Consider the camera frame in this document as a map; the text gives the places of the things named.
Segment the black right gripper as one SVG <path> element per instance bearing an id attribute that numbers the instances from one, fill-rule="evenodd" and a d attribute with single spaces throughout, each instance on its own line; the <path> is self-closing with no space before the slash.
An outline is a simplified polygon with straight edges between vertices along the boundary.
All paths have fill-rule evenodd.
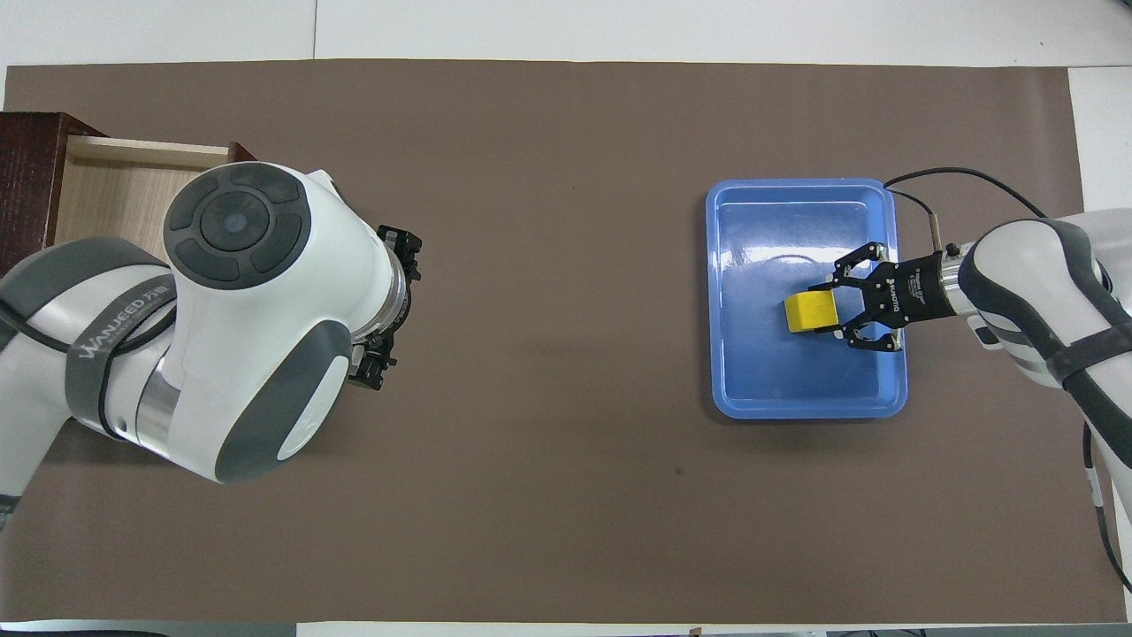
<path id="1" fill-rule="evenodd" d="M 818 327 L 818 334 L 833 334 L 849 348 L 901 352 L 904 350 L 904 326 L 954 315 L 942 282 L 942 255 L 904 262 L 890 262 L 887 257 L 887 246 L 867 242 L 837 259 L 827 279 L 806 289 L 808 293 L 834 289 L 869 290 L 869 305 L 865 305 L 861 315 Z M 874 262 L 875 267 L 865 278 L 854 277 L 854 269 L 861 262 Z M 886 332 L 871 337 L 872 326 L 884 326 Z"/>

